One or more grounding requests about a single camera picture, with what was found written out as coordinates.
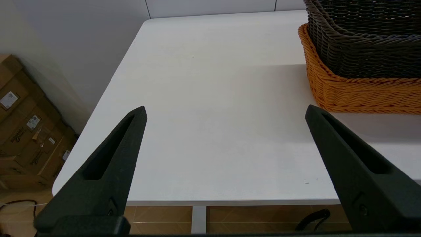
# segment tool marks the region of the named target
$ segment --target screw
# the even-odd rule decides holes
[[[360,206],[360,212],[361,212],[362,215],[368,216],[368,209],[367,209],[366,206],[361,205]]]

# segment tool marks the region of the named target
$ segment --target tiled floor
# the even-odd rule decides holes
[[[19,199],[34,199],[46,203],[51,190],[25,193],[0,193],[0,203]],[[320,231],[350,230],[340,205],[330,206],[248,206],[208,207],[207,233],[272,233],[291,232],[306,215],[328,208],[330,218]],[[0,211],[0,232],[13,237],[32,237],[32,209],[30,206],[7,206]],[[192,207],[126,207],[125,216],[131,224],[131,234],[190,234]],[[312,223],[307,227],[311,231]]]

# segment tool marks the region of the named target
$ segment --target white cable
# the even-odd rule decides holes
[[[47,205],[47,204],[48,204],[48,202],[43,203],[43,204],[36,204],[36,205],[34,205],[34,204],[28,205],[28,204],[15,204],[15,203],[12,203],[12,204],[0,203],[0,207],[1,206],[28,206],[28,207],[33,207],[33,206],[43,206],[43,205]]]

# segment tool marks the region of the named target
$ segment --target barcode label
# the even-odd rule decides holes
[[[53,145],[56,143],[56,141],[52,138],[52,137],[50,137],[49,139],[48,139]]]
[[[41,121],[40,118],[38,118],[36,115],[33,115],[32,118],[27,122],[27,126],[34,130],[34,128],[37,127],[38,123]]]
[[[8,92],[1,100],[0,103],[6,108],[10,108],[19,98],[13,94],[13,92]]]
[[[69,150],[66,150],[66,152],[64,153],[64,155],[63,155],[63,160],[67,160],[67,158],[69,157],[69,155],[70,155],[70,151]]]

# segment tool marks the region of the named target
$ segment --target table top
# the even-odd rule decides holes
[[[53,194],[127,112],[144,105],[128,205],[339,203],[304,120],[315,104],[297,33],[306,21],[305,11],[146,21]],[[334,116],[421,180],[421,116]]]

